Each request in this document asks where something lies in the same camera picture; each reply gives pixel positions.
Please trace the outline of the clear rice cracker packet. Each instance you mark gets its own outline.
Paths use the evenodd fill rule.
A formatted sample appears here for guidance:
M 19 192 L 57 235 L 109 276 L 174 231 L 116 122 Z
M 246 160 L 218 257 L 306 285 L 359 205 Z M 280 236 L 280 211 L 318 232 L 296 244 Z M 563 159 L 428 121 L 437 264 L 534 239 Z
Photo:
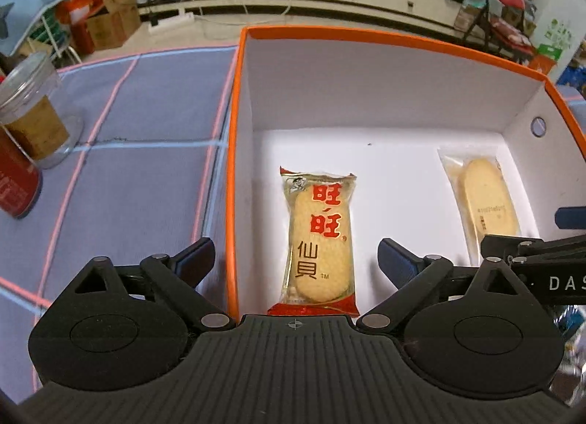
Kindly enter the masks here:
M 481 264 L 487 235 L 519 235 L 519 219 L 500 162 L 490 150 L 438 150 L 462 221 L 470 263 Z

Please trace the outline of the red rice cracker packet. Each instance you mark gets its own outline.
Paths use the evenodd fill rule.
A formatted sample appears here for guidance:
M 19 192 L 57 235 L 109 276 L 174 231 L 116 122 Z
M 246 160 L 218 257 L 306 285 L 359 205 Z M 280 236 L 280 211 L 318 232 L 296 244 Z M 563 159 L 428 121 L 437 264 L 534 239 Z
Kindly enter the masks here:
M 356 176 L 280 170 L 289 213 L 282 291 L 272 316 L 359 315 L 350 204 Z

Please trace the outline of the blue plaid tablecloth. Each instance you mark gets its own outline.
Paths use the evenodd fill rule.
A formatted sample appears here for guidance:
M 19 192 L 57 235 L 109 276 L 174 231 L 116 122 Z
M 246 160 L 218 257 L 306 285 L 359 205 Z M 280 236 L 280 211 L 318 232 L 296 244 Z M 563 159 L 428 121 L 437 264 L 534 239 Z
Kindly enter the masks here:
M 1 387 L 37 389 L 32 327 L 93 256 L 135 264 L 201 237 L 225 246 L 225 163 L 236 49 L 131 55 L 67 69 L 85 131 L 43 173 L 35 207 L 1 218 Z

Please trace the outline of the orange storage box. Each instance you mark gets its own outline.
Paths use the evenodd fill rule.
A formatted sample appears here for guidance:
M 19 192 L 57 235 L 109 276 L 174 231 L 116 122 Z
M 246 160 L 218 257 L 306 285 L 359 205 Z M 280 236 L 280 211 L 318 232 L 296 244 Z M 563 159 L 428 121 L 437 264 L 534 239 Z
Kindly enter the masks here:
M 585 203 L 585 137 L 545 75 L 416 36 L 243 31 L 226 170 L 229 314 L 263 314 L 279 299 L 288 247 L 281 169 L 356 176 L 360 312 L 394 291 L 378 268 L 381 239 L 466 264 L 441 151 L 498 160 L 525 236 L 561 239 L 555 212 Z

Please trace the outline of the red soda can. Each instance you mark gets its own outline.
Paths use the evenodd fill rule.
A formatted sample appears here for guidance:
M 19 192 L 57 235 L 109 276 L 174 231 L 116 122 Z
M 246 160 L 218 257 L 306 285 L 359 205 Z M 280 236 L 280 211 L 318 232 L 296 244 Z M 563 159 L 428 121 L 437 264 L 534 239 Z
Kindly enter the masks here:
M 42 172 L 4 126 L 1 126 L 0 153 L 1 209 L 12 218 L 26 217 L 42 190 Z

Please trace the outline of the clear plastic jar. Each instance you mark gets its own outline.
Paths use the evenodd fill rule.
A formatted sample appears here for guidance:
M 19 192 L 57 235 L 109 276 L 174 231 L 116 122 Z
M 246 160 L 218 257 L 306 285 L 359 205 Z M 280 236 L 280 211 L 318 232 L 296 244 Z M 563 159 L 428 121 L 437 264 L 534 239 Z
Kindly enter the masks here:
M 85 123 L 50 57 L 29 55 L 1 84 L 1 124 L 42 169 L 77 146 Z

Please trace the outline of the white fridge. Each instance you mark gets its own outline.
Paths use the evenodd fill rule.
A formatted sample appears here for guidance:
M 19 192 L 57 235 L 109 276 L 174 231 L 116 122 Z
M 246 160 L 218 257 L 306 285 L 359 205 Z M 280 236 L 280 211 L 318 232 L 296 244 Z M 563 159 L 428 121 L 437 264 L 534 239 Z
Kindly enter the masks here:
M 569 65 L 585 37 L 585 0 L 533 0 L 535 30 L 531 41 L 559 50 L 548 76 L 556 82 Z

